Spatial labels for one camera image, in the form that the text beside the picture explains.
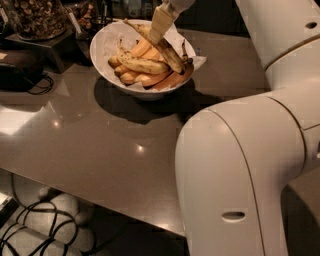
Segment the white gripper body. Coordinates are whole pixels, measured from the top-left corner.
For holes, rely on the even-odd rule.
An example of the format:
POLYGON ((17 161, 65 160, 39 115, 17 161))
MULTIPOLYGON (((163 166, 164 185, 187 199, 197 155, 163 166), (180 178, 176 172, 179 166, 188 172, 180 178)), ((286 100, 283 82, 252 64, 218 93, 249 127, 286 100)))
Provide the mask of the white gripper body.
POLYGON ((194 2, 195 0, 162 0, 161 8, 169 13, 180 14, 190 8, 194 2))

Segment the yellow taped gripper finger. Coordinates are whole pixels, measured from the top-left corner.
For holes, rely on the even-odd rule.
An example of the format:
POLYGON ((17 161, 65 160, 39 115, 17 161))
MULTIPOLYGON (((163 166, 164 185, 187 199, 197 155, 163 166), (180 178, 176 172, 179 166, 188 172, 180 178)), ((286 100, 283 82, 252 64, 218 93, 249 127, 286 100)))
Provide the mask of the yellow taped gripper finger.
POLYGON ((157 44, 178 18, 179 13, 171 3, 162 3, 154 10, 149 39, 157 44))

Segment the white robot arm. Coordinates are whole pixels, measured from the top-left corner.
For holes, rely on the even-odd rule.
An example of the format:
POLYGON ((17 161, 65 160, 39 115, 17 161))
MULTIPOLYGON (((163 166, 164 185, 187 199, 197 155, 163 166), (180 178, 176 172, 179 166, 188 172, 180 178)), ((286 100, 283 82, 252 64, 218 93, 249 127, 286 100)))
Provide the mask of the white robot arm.
POLYGON ((281 194, 320 165, 319 0, 235 0, 270 90, 182 128, 175 172, 190 256, 288 256, 281 194))

